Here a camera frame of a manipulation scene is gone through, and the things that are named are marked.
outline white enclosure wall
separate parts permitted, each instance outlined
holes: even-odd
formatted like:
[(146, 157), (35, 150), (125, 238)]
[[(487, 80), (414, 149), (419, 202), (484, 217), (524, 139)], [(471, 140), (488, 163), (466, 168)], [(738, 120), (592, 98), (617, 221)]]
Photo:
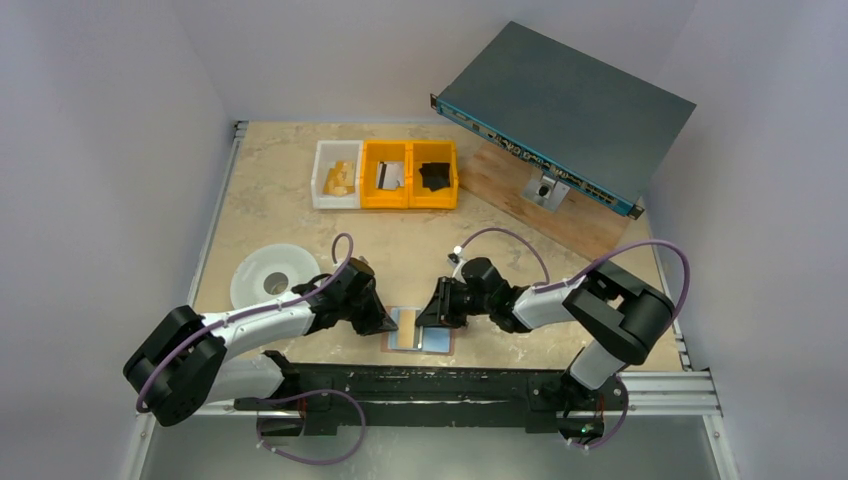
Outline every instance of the white enclosure wall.
[(698, 108), (648, 207), (742, 474), (845, 478), (848, 4), (699, 2), (658, 84)]
[(645, 80), (695, 0), (174, 0), (227, 113), (438, 121), (439, 93), (510, 20)]
[(113, 479), (231, 125), (167, 1), (4, 1), (0, 64), (0, 478)]

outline yellow object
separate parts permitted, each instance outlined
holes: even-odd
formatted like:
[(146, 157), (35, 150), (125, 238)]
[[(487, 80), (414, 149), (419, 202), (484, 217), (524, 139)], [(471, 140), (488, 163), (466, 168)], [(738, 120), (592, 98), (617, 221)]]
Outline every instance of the yellow object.
[[(456, 169), (456, 145), (438, 140), (414, 140), (409, 176), (412, 189), (409, 208), (456, 208), (459, 194), (459, 174)], [(431, 191), (423, 184), (420, 168), (425, 163), (450, 163), (450, 187)]]
[[(362, 208), (409, 207), (409, 143), (393, 140), (365, 140), (362, 146), (362, 169), (359, 172), (359, 203)], [(380, 162), (403, 162), (404, 186), (395, 190), (377, 188), (377, 165)]]
[[(404, 186), (396, 190), (377, 188), (377, 165), (401, 161)], [(435, 192), (424, 187), (419, 169), (425, 163), (449, 163), (450, 187)], [(362, 208), (455, 209), (459, 194), (456, 144), (442, 140), (365, 140), (359, 192)]]
[(415, 310), (400, 310), (398, 318), (398, 348), (415, 346)]
[(324, 195), (335, 195), (343, 197), (356, 191), (354, 182), (353, 162), (336, 162), (336, 165), (327, 173), (327, 181), (324, 183)]

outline gray floor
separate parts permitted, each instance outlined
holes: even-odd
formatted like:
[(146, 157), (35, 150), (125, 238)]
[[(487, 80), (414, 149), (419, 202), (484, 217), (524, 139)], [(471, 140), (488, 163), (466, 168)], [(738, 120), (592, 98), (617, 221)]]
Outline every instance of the gray floor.
[[(256, 449), (254, 419), (193, 417), (157, 427), (144, 479), (718, 479), (700, 417), (631, 417), (616, 438), (589, 454), (567, 450), (559, 435), (500, 428), (369, 428), (346, 462), (314, 467)], [(352, 445), (337, 437), (289, 439), (290, 453), (328, 458)]]

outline metal bracket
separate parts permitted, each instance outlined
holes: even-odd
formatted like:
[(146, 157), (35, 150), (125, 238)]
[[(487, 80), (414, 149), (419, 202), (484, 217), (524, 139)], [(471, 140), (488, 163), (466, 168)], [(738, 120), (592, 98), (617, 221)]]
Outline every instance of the metal bracket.
[(739, 469), (730, 451), (727, 435), (724, 431), (724, 419), (722, 417), (704, 417), (704, 428), (707, 430), (707, 438), (710, 441), (710, 449), (715, 458), (716, 468), (721, 480), (739, 480)]
[(620, 390), (618, 395), (615, 394), (619, 387), (618, 381), (612, 377), (594, 393), (593, 398), (578, 404), (565, 405), (564, 397), (557, 395), (562, 388), (561, 377), (562, 374), (539, 375), (527, 380), (527, 404), (531, 411), (562, 412), (564, 408), (567, 408), (569, 412), (594, 412), (597, 397), (601, 395), (604, 396), (606, 410), (615, 411), (625, 408)]
[(643, 213), (645, 213), (644, 208), (640, 207), (639, 205), (633, 205), (633, 208), (631, 208), (630, 211), (627, 212), (627, 216), (633, 220), (638, 220)]
[(127, 456), (118, 476), (120, 480), (138, 480), (141, 478), (141, 470), (144, 468), (144, 459), (150, 448), (150, 439), (156, 431), (156, 417), (152, 413), (138, 413), (135, 416), (130, 434), (130, 445), (127, 448)]
[(542, 173), (539, 178), (531, 178), (521, 196), (540, 207), (555, 212), (559, 208), (571, 187), (564, 182)]

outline cable connector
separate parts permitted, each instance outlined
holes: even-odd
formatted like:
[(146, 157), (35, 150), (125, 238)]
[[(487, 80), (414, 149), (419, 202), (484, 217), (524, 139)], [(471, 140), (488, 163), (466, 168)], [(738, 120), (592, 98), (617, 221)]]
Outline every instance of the cable connector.
[(453, 252), (448, 254), (448, 263), (452, 267), (456, 267), (459, 265), (459, 262), (462, 260), (462, 247), (459, 245), (453, 247)]

